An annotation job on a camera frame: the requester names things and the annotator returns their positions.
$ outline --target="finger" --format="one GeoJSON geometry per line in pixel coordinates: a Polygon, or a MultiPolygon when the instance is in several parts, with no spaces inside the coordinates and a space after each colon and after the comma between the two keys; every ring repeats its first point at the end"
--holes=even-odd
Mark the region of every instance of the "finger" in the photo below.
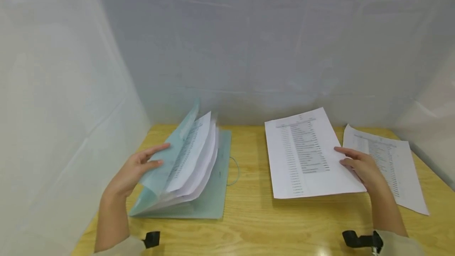
{"type": "Polygon", "coordinates": [[[152,157],[152,155],[155,154],[156,152],[162,151],[166,148],[169,148],[170,146],[171,146],[170,143],[163,143],[162,145],[155,145],[151,148],[144,149],[143,151],[138,152],[138,154],[141,161],[143,161],[152,157]]]}
{"type": "Polygon", "coordinates": [[[341,165],[349,166],[349,167],[355,169],[357,167],[357,162],[358,161],[359,160],[354,160],[354,159],[351,159],[351,158],[345,158],[345,159],[340,160],[340,163],[341,163],[341,165]]]}
{"type": "Polygon", "coordinates": [[[346,156],[349,156],[350,158],[353,158],[353,159],[361,160],[363,157],[367,156],[367,154],[365,154],[363,152],[356,151],[356,150],[350,149],[350,148],[335,146],[334,149],[335,149],[335,151],[341,152],[342,154],[345,154],[346,156]]]}
{"type": "Polygon", "coordinates": [[[141,165],[143,173],[146,173],[149,170],[160,167],[163,164],[162,160],[152,160],[141,165]]]}

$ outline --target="wooden tabletop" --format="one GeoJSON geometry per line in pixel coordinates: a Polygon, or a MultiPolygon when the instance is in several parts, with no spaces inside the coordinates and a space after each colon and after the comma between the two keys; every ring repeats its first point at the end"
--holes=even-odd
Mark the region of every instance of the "wooden tabletop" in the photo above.
{"type": "MultiPolygon", "coordinates": [[[[138,150],[164,142],[176,128],[155,125],[138,150]]],[[[371,234],[368,194],[340,194],[312,198],[273,199],[263,126],[225,126],[232,131],[231,156],[239,163],[239,181],[227,187],[221,220],[168,220],[130,218],[131,234],[143,238],[161,231],[160,245],[143,255],[370,255],[370,250],[345,246],[341,232],[371,234]]],[[[398,139],[390,130],[357,128],[378,136],[398,139]]],[[[335,128],[342,144],[343,128],[335,128]]],[[[410,237],[427,255],[454,255],[455,194],[413,154],[430,216],[400,207],[410,237]]],[[[233,161],[228,182],[237,177],[233,161]]],[[[128,210],[141,190],[128,199],[128,210]]],[[[96,234],[95,217],[81,237],[73,256],[90,255],[96,234]]]]}

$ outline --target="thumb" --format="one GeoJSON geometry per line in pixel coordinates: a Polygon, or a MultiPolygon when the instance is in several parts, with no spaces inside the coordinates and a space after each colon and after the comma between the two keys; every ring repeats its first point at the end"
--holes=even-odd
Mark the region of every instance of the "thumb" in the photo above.
{"type": "Polygon", "coordinates": [[[142,164],[141,168],[142,168],[143,172],[146,173],[149,170],[160,167],[162,164],[163,164],[162,160],[152,160],[152,161],[142,164]]]}
{"type": "Polygon", "coordinates": [[[345,159],[340,160],[341,165],[350,166],[353,169],[356,169],[358,162],[359,162],[359,160],[355,160],[355,159],[351,159],[351,158],[345,158],[345,159]]]}

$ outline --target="wrist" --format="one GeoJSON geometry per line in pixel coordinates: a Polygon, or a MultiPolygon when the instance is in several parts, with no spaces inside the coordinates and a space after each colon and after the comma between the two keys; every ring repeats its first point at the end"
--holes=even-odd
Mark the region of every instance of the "wrist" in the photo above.
{"type": "Polygon", "coordinates": [[[126,203],[126,196],[116,192],[115,190],[111,190],[109,186],[104,190],[101,196],[101,202],[105,203],[118,203],[118,202],[125,202],[126,203]]]}
{"type": "Polygon", "coordinates": [[[372,199],[374,199],[374,198],[383,199],[386,197],[394,199],[392,191],[389,188],[389,184],[387,184],[387,182],[385,180],[384,180],[384,182],[380,182],[375,185],[369,186],[367,188],[367,192],[368,192],[370,198],[372,198],[372,199]]]}

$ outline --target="light blue folder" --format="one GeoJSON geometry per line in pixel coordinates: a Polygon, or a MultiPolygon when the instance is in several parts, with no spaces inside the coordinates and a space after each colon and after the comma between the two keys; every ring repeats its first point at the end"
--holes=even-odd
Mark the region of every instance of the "light blue folder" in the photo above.
{"type": "Polygon", "coordinates": [[[174,130],[166,139],[166,142],[170,143],[171,147],[157,152],[150,158],[151,160],[163,160],[163,165],[143,175],[139,183],[150,191],[149,194],[147,194],[147,202],[144,200],[136,202],[132,211],[142,211],[143,208],[150,207],[158,201],[198,113],[199,100],[196,100],[193,108],[188,115],[186,115],[185,119],[183,119],[176,130],[174,130]]]}
{"type": "Polygon", "coordinates": [[[218,155],[210,174],[209,181],[201,195],[190,202],[162,208],[159,211],[141,213],[142,209],[150,207],[149,199],[154,194],[145,188],[141,191],[131,216],[147,218],[201,218],[220,219],[224,212],[224,199],[228,182],[229,157],[231,152],[231,131],[221,130],[218,155]]]}

